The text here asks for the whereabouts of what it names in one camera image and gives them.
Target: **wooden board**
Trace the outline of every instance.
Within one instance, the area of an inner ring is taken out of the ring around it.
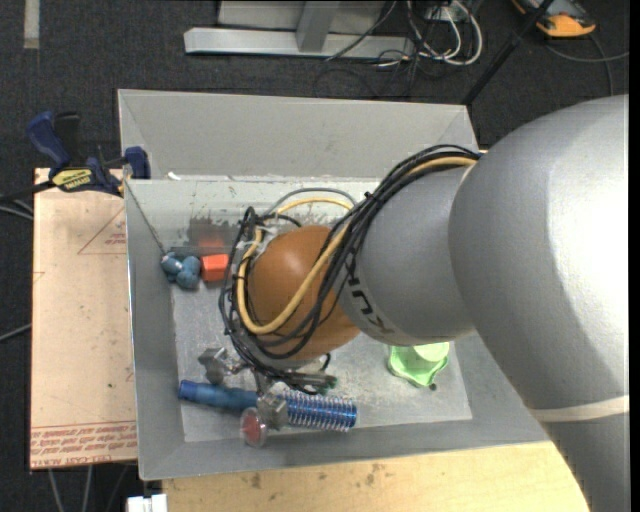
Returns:
[[[171,512],[578,512],[551,442],[163,482]]]
[[[35,196],[32,324],[30,467],[135,459],[122,199]]]

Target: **yellow cable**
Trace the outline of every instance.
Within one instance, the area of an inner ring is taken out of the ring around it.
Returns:
[[[340,199],[336,199],[334,197],[305,197],[303,199],[296,199],[295,201],[291,201],[290,203],[287,203],[284,206],[281,206],[276,210],[276,213],[284,213],[288,210],[291,210],[291,208],[295,208],[296,206],[300,206],[302,204],[307,204],[307,203],[337,204],[338,206],[342,206],[346,210],[351,210],[351,208],[353,208],[353,205],[351,203],[341,201]]]
[[[443,157],[437,160],[430,160],[428,162],[420,164],[414,169],[411,169],[411,171],[409,171],[407,174],[413,174],[413,173],[422,171],[424,169],[429,169],[431,167],[438,167],[441,165],[464,166],[464,165],[473,165],[475,163],[476,163],[476,160],[474,160],[473,158],[458,157],[458,156]],[[277,213],[284,213],[285,211],[293,208],[294,206],[311,203],[311,202],[328,202],[333,204],[340,204],[341,206],[344,206],[347,209],[351,209],[351,205],[349,205],[348,203],[345,203],[344,201],[340,201],[339,199],[308,198],[308,199],[298,199],[296,201],[292,201],[291,203],[288,203],[285,206],[279,208],[277,210]],[[262,241],[262,232],[260,231],[256,232],[254,244],[245,253],[244,257],[242,258],[242,261],[240,262],[240,266],[238,268],[238,297],[237,297],[238,313],[242,318],[242,321],[245,324],[245,326],[253,334],[256,334],[258,336],[262,334],[270,334],[273,331],[282,327],[282,325],[289,319],[289,317],[293,314],[296,308],[300,305],[300,302],[302,302],[302,298],[311,287],[311,283],[317,277],[318,273],[320,272],[320,269],[329,259],[329,256],[331,256],[335,252],[335,250],[338,248],[338,245],[340,245],[340,242],[344,238],[344,235],[347,232],[348,227],[349,227],[349,224],[348,223],[345,224],[345,226],[340,230],[340,232],[335,236],[335,238],[331,240],[327,248],[324,250],[324,252],[320,255],[320,257],[316,261],[313,268],[309,271],[309,274],[307,274],[307,277],[305,277],[304,281],[298,288],[298,291],[296,291],[296,293],[291,298],[287,306],[282,310],[282,312],[276,318],[274,318],[271,322],[269,322],[266,325],[256,324],[251,319],[251,316],[249,315],[246,302],[245,302],[245,277],[246,277],[247,265],[249,264],[249,261],[253,253],[257,250],[257,245]]]

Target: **metal stand base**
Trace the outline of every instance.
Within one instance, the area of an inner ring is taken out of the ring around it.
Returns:
[[[192,28],[184,34],[188,54],[251,54],[288,57],[330,57],[351,44],[358,36],[327,34],[320,50],[301,51],[296,32],[243,30],[229,28]],[[393,58],[391,50],[408,53],[410,42],[404,37],[368,36],[345,57],[375,59],[383,52]]]

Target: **blue object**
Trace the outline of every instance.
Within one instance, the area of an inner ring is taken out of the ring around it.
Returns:
[[[182,263],[176,258],[175,252],[168,252],[160,260],[160,266],[167,276],[177,276],[182,272]]]
[[[176,276],[176,283],[178,283],[181,288],[186,288],[187,290],[195,290],[199,282],[200,276],[192,274],[187,270],[183,270]]]
[[[69,153],[64,149],[62,141],[53,129],[53,114],[42,112],[34,117],[27,125],[27,136],[40,153],[47,155],[60,169],[71,161]]]
[[[63,171],[89,169],[91,172],[90,175],[81,177],[82,182],[71,180],[73,186],[70,183],[58,184],[60,190],[64,192],[92,190],[115,196],[122,195],[122,182],[112,176],[107,164],[103,165],[97,158],[88,158],[84,167],[68,167],[71,163],[71,156],[55,132],[53,114],[50,111],[38,114],[29,122],[27,136],[40,153],[51,157],[55,162],[55,165],[49,171],[49,181],[53,181],[53,178]],[[124,158],[131,165],[134,178],[148,179],[151,177],[151,168],[147,155],[140,146],[127,148]]]
[[[258,395],[255,391],[183,380],[180,382],[178,398],[233,411],[244,411],[248,407],[256,406]]]
[[[72,190],[65,189],[64,186],[59,187],[64,192],[82,192],[85,190],[92,190],[94,192],[105,192],[114,196],[120,196],[120,185],[122,182],[112,176],[108,169],[103,169],[100,162],[95,157],[87,158],[87,162],[83,167],[91,171],[91,177],[89,182],[80,186],[74,187]],[[49,179],[52,180],[58,173],[67,170],[68,168],[52,168],[49,171]]]
[[[195,290],[200,282],[200,260],[195,256],[187,256],[183,261],[175,252],[168,252],[160,260],[160,266],[170,283],[178,283],[181,288]]]
[[[356,424],[356,405],[344,398],[287,392],[289,425],[346,432]]]
[[[133,171],[133,178],[145,179],[151,178],[151,167],[147,154],[140,146],[132,146],[124,150],[124,157],[129,162]]]
[[[195,256],[187,256],[182,260],[182,269],[196,276],[200,275],[200,266],[200,260]]]

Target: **gray robot arm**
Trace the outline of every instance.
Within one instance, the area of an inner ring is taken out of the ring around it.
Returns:
[[[376,216],[340,299],[389,344],[477,329],[594,511],[630,509],[627,152],[621,96],[425,176]]]

